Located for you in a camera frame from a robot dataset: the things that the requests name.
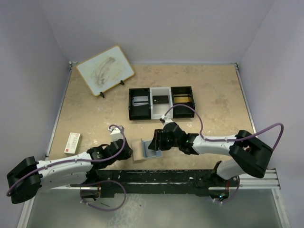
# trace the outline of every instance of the table surface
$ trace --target table surface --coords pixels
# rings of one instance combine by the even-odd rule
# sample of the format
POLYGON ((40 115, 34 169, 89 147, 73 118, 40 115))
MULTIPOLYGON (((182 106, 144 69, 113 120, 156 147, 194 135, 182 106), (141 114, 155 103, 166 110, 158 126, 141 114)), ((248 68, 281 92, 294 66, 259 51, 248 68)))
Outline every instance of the table surface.
MULTIPOLYGON (((157 120, 129 121, 129 88, 191 86, 196 110, 204 122, 203 134, 223 136, 238 130, 253 132, 241 87, 233 65, 133 65, 135 75, 95 97, 73 68, 57 123, 50 160, 65 158, 64 148, 70 132, 81 133, 78 152, 111 141, 110 124, 123 125, 126 139, 150 140, 155 129, 162 129, 157 120)), ((198 133, 200 123, 193 119, 175 120, 187 133, 198 133)), ((217 154, 185 155, 178 149, 163 152, 158 159, 116 161, 106 169, 212 169, 219 160, 230 157, 217 154)))

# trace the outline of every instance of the white box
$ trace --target white box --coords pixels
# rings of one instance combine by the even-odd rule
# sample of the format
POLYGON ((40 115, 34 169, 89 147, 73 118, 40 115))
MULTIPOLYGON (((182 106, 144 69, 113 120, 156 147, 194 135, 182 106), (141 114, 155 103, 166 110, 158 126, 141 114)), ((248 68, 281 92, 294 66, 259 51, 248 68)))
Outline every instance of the white box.
POLYGON ((79 139, 80 139, 80 133, 70 133, 64 152, 67 154, 75 154, 79 139))

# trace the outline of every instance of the whiteboard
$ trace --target whiteboard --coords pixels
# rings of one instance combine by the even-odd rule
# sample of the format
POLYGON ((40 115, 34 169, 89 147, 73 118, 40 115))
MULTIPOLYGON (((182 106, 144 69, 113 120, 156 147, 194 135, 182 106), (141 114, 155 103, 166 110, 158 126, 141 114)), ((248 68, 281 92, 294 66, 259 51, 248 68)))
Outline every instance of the whiteboard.
POLYGON ((130 63, 118 45, 78 64, 76 68, 94 96, 99 96, 101 92, 134 75, 130 63))

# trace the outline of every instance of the purple cable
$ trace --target purple cable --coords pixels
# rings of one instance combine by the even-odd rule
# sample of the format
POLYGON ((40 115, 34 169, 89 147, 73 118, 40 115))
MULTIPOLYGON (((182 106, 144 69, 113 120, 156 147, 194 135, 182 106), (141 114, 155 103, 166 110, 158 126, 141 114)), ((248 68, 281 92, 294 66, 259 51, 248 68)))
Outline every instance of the purple cable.
POLYGON ((81 196, 81 191, 80 191, 80 199, 81 199, 81 202, 83 202, 84 204, 86 204, 87 206, 89 207, 92 207, 94 209, 97 209, 97 210, 101 210, 101 211, 115 211, 115 210, 118 210, 119 208, 121 208, 123 206, 123 204, 125 203, 125 200, 127 198, 127 192, 125 190, 125 188, 123 187, 123 185, 117 181, 114 181, 114 180, 102 180, 102 181, 99 181, 99 182, 96 182, 96 183, 93 183, 93 184, 80 184, 79 187, 87 187, 87 186, 91 186, 91 185, 96 185, 96 184, 101 184, 101 183, 108 183, 108 182, 112 182, 112 183, 115 183, 115 184, 118 184, 122 189, 123 189, 123 202, 116 208, 113 208, 113 209, 103 209, 103 208, 99 208, 99 207, 96 207, 92 204, 89 204, 88 202, 86 202, 84 200, 84 198, 81 196))
MULTIPOLYGON (((119 126, 117 126, 117 125, 115 125, 115 124, 112 124, 112 125, 109 126, 109 128, 111 128, 111 127, 113 127, 113 126, 116 127, 116 128, 118 128, 118 129, 120 130, 121 134, 123 135, 123 145, 122 145, 122 147, 120 148, 120 150, 119 150, 116 154, 114 154, 113 156, 108 157, 108 158, 105 158, 105 159, 99 159, 99 160, 78 159, 77 162, 79 162, 79 161, 80 161, 80 162, 86 162, 86 161, 87 161, 87 162, 105 162, 105 161, 111 160, 111 159, 115 158, 116 156, 118 156, 118 155, 121 153, 121 151, 123 151, 123 149, 124 149, 124 145, 125 145, 126 139, 125 139, 125 135, 124 135, 123 131, 120 129, 119 126)), ((54 165, 59 165, 59 164, 67 163, 67 162, 75 162, 75 159, 69 159, 69 160, 65 160, 65 161, 57 161, 57 162, 54 162, 54 163, 52 163, 52 164, 47 165, 47 167, 49 168, 49 167, 52 167, 52 166, 54 166, 54 165)), ((19 183, 21 183, 21 182, 22 182, 24 179, 26 179, 27 177, 33 175, 35 172, 39 172, 40 170, 43 170, 43 169, 45 169, 44 166, 43 166, 43 167, 40 167, 40 168, 38 168, 38 169, 35 169, 35 170, 29 172, 28 174, 24 175, 23 177, 21 177, 17 182, 15 182, 15 183, 9 188, 9 190, 8 190, 7 193, 6 193, 6 196, 9 196, 9 197, 10 197, 11 191, 12 191, 19 183)))
POLYGON ((280 131, 280 133, 278 135, 278 138, 277 138, 277 140, 276 140, 276 142, 275 142, 275 144, 274 144, 274 146, 272 148, 272 151, 274 151, 275 148, 276 148, 276 146, 278 145, 278 143, 279 143, 279 141, 280 141, 280 139, 282 137, 283 131, 284 131, 284 125, 282 123, 275 123, 275 124, 273 124, 273 125, 265 128, 265 129, 263 129, 263 130, 255 133, 255 134, 252 134, 250 136, 247 136, 247 137, 244 137, 244 138, 241 138, 241 139, 227 139, 227 140, 225 140, 225 139, 208 139, 208 138, 206 138, 203 135, 204 124, 203 124, 203 121, 202 121, 200 115, 193 108, 189 107, 188 105, 185 105, 185 104, 175 104, 171 108, 169 108, 168 111, 166 111, 165 115, 167 115, 168 112, 171 109, 173 109, 174 107, 177 107, 177 106, 187 107, 187 108, 189 108, 191 111, 193 111, 197 115, 197 117, 199 118, 199 121, 200 121, 200 125, 201 125, 200 131, 199 131, 199 135, 202 137, 202 139, 204 139, 204 140, 206 140, 208 142, 241 142, 241 141, 244 141, 244 140, 252 139, 252 138, 254 138, 254 137, 256 137, 256 136, 258 136, 260 134, 263 134, 263 133, 269 131, 270 129, 272 129, 272 128, 276 127, 276 126, 281 126, 281 131, 280 131))
POLYGON ((234 191, 234 193, 232 194, 232 196, 230 196, 228 199, 226 199, 225 201, 223 201, 223 203, 229 202, 230 200, 232 200, 236 196, 236 194, 238 192, 238 189, 239 189, 240 182, 241 182, 239 176, 237 176, 237 181, 238 182, 237 182, 237 188, 236 188, 236 190, 234 191))

